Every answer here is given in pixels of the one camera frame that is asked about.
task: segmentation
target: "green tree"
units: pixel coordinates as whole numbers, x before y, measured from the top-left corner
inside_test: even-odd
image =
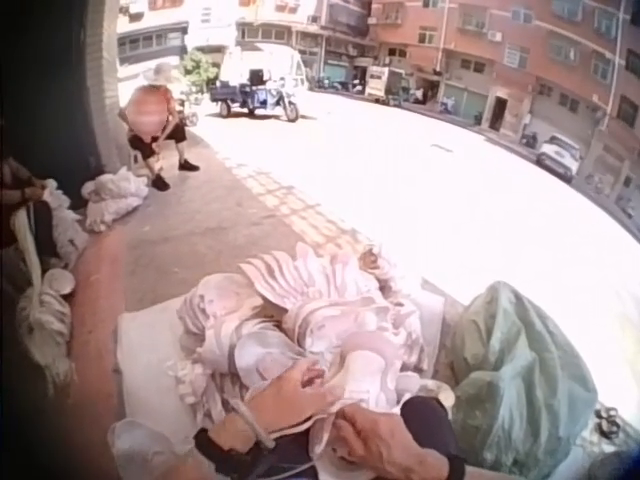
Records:
[[[180,64],[180,70],[187,80],[200,92],[204,92],[209,82],[218,78],[218,67],[201,51],[191,50]]]

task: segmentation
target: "bracelet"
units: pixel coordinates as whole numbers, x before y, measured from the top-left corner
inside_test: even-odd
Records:
[[[446,458],[449,462],[449,475],[447,475],[447,480],[464,480],[465,474],[467,473],[464,458],[458,455],[447,455]]]
[[[229,402],[229,405],[231,406],[233,411],[242,419],[242,421],[247,424],[247,426],[256,436],[258,442],[260,442],[263,447],[271,450],[276,446],[276,442],[273,440],[273,438],[271,438],[269,434],[267,434],[267,432],[265,432],[260,427],[260,425],[258,425],[258,422],[256,422],[256,419],[253,417],[253,414],[240,399],[229,398],[227,399],[227,402]]]

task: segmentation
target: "black shoe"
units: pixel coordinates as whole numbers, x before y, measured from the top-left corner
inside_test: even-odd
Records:
[[[156,174],[155,177],[153,177],[153,180],[151,180],[151,186],[156,190],[158,190],[159,192],[166,192],[171,188],[171,185],[169,185],[169,182],[167,182],[164,179],[164,177],[159,173]]]
[[[178,164],[178,170],[181,172],[197,172],[200,170],[200,167],[194,165],[186,158]]]

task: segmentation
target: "white car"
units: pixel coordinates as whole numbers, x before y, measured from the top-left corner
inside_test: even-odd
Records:
[[[572,140],[554,133],[545,141],[536,155],[536,165],[571,183],[578,173],[582,153]]]

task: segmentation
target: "tricycle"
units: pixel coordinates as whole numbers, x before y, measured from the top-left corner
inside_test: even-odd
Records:
[[[211,86],[209,98],[219,104],[220,117],[228,118],[234,108],[245,109],[250,116],[257,110],[273,111],[281,108],[289,122],[300,118],[293,89],[288,88],[284,78],[265,81],[263,70],[250,70],[249,81],[239,85],[218,81]]]

